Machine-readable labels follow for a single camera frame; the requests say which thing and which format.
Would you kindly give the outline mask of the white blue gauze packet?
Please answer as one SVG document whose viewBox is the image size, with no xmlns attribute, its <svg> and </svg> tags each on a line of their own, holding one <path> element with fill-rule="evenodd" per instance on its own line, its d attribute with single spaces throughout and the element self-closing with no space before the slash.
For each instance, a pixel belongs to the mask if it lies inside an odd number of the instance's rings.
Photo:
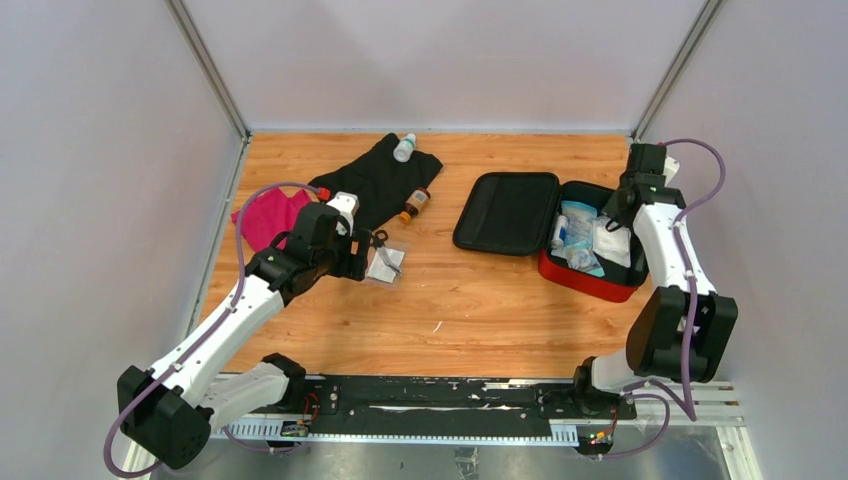
<svg viewBox="0 0 848 480">
<path fill-rule="evenodd" d="M 608 229 L 610 218 L 596 217 L 592 221 L 592 251 L 596 256 L 623 268 L 631 267 L 631 231 L 618 224 Z"/>
</svg>

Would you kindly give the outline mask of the light blue wipes packet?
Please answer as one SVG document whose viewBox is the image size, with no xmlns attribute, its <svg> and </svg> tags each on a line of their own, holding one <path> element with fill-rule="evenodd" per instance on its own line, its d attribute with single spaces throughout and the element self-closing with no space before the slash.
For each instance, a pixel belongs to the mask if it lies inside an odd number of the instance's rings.
<svg viewBox="0 0 848 480">
<path fill-rule="evenodd" d="M 597 209 L 582 202 L 563 200 L 561 210 L 567 220 L 564 244 L 590 247 Z"/>
</svg>

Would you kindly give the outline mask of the brown bottle orange cap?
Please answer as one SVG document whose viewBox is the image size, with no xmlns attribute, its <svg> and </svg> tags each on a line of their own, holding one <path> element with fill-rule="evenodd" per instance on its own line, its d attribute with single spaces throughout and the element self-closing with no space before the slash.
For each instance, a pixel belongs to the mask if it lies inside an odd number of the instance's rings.
<svg viewBox="0 0 848 480">
<path fill-rule="evenodd" d="M 399 214 L 400 221 L 406 225 L 417 218 L 428 205 L 431 194 L 426 188 L 417 188 L 406 200 Z"/>
</svg>

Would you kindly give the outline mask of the teal header cotton ball bag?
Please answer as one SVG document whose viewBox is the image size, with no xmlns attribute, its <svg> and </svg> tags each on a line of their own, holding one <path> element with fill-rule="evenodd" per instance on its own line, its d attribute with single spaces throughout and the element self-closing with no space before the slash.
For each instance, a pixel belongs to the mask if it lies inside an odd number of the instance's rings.
<svg viewBox="0 0 848 480">
<path fill-rule="evenodd" d="M 598 278 L 604 276 L 604 269 L 587 241 L 565 245 L 564 253 L 566 262 L 571 269 Z"/>
</svg>

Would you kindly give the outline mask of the small white blue bottle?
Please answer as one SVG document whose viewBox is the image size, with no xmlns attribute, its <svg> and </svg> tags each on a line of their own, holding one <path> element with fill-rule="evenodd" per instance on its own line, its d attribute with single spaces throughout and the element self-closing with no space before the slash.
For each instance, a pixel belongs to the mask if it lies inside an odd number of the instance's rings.
<svg viewBox="0 0 848 480">
<path fill-rule="evenodd" d="M 567 235 L 568 218 L 565 215 L 558 215 L 554 222 L 554 229 L 550 241 L 550 249 L 561 249 L 565 245 Z"/>
</svg>

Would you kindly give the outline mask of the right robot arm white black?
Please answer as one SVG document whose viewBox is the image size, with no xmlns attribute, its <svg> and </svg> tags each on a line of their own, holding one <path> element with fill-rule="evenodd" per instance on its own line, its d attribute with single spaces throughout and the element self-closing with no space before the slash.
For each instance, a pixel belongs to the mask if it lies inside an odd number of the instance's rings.
<svg viewBox="0 0 848 480">
<path fill-rule="evenodd" d="M 736 301 L 719 294 L 697 257 L 688 217 L 724 187 L 726 162 L 716 148 L 688 139 L 716 160 L 714 187 L 693 202 L 669 182 L 679 169 L 671 141 L 634 143 L 605 213 L 641 245 L 653 292 L 634 321 L 623 349 L 589 357 L 574 375 L 571 403 L 584 417 L 617 407 L 636 390 L 662 390 L 690 419 L 697 418 L 692 386 L 710 382 L 738 318 Z"/>
</svg>

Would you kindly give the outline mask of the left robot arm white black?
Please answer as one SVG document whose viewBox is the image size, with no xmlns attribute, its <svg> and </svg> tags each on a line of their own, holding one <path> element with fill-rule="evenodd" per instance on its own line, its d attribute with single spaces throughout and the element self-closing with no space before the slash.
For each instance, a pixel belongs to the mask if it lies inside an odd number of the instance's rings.
<svg viewBox="0 0 848 480">
<path fill-rule="evenodd" d="M 370 232 L 354 226 L 353 194 L 302 207 L 289 232 L 243 264 L 236 286 L 193 333 L 151 367 L 128 367 L 117 381 L 122 432 L 172 470 L 190 464 L 210 435 L 267 405 L 283 413 L 306 400 L 305 372 L 272 354 L 246 373 L 216 377 L 260 326 L 330 275 L 355 281 L 367 266 Z"/>
</svg>

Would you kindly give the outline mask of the red black medicine kit case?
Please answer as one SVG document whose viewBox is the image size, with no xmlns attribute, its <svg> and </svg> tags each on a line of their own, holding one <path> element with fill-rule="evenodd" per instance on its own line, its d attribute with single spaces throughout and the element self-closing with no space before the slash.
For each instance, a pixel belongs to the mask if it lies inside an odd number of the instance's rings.
<svg viewBox="0 0 848 480">
<path fill-rule="evenodd" d="M 562 183 L 549 172 L 490 172 L 479 177 L 454 229 L 461 249 L 511 256 L 537 256 L 541 277 L 590 296 L 622 303 L 648 278 L 649 269 L 638 239 L 631 240 L 631 266 L 601 258 L 600 277 L 570 268 L 552 254 L 555 218 L 561 202 L 577 201 L 602 208 L 611 188 L 572 180 Z"/>
</svg>

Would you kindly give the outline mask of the clear bag white gauze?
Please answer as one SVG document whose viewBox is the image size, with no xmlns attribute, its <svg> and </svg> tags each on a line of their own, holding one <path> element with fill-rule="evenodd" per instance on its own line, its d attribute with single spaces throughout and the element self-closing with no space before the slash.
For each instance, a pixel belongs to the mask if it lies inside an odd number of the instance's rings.
<svg viewBox="0 0 848 480">
<path fill-rule="evenodd" d="M 402 275 L 398 276 L 389 270 L 378 257 L 374 248 L 368 254 L 368 268 L 363 284 L 373 285 L 387 289 L 396 289 L 403 279 L 404 261 L 409 250 L 409 245 L 403 242 L 389 241 L 387 243 L 390 258 L 402 270 Z"/>
</svg>

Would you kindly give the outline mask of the pink cloth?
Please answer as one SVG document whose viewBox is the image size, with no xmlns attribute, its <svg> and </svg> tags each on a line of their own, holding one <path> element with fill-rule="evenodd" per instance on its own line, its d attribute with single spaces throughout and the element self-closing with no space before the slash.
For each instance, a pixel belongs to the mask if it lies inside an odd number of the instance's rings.
<svg viewBox="0 0 848 480">
<path fill-rule="evenodd" d="M 254 200 L 243 215 L 241 236 L 254 251 L 268 247 L 281 232 L 290 231 L 299 211 L 312 202 L 308 192 L 298 189 L 287 195 L 277 188 Z"/>
</svg>

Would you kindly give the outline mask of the black cloth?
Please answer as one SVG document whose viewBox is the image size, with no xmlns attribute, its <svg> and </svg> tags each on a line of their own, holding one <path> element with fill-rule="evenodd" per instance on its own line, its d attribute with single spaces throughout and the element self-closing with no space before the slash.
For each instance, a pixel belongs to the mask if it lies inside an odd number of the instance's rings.
<svg viewBox="0 0 848 480">
<path fill-rule="evenodd" d="M 420 151 L 414 151 L 406 162 L 397 161 L 394 150 L 399 143 L 398 136 L 389 133 L 351 163 L 319 175 L 309 184 L 333 194 L 356 195 L 355 225 L 376 230 L 399 215 L 413 191 L 427 189 L 443 168 L 436 156 Z"/>
</svg>

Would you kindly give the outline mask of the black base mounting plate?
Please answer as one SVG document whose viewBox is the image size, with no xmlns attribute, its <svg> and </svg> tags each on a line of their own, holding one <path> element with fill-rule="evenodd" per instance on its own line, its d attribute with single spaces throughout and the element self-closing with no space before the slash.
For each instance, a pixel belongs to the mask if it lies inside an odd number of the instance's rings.
<svg viewBox="0 0 848 480">
<path fill-rule="evenodd" d="M 556 420 L 609 427 L 636 417 L 624 400 L 579 399 L 569 380 L 486 377 L 310 375 L 298 402 L 263 410 L 314 434 L 401 439 L 542 439 Z"/>
</svg>

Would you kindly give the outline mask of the black handled scissors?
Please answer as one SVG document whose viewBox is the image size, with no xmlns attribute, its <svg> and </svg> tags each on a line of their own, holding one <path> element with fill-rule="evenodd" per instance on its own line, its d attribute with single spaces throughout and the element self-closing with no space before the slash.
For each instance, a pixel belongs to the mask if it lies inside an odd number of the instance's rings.
<svg viewBox="0 0 848 480">
<path fill-rule="evenodd" d="M 383 264 L 398 276 L 402 275 L 400 267 L 391 260 L 386 242 L 389 240 L 389 234 L 385 230 L 377 230 L 371 233 L 371 246 L 375 249 L 378 257 Z"/>
</svg>

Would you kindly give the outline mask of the aluminium frame rail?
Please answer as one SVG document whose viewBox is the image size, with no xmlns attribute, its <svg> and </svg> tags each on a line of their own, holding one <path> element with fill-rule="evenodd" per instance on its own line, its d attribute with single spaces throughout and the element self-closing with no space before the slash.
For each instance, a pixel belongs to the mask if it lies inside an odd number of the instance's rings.
<svg viewBox="0 0 848 480">
<path fill-rule="evenodd" d="M 298 375 L 263 364 L 221 375 L 197 399 L 178 387 L 143 400 L 123 430 L 174 470 L 188 470 L 206 443 L 233 437 L 264 451 L 309 442 L 562 448 L 595 461 L 700 446 L 733 479 L 760 475 L 731 385 L 692 391 L 645 382 L 621 393 L 585 381 L 504 378 Z"/>
</svg>

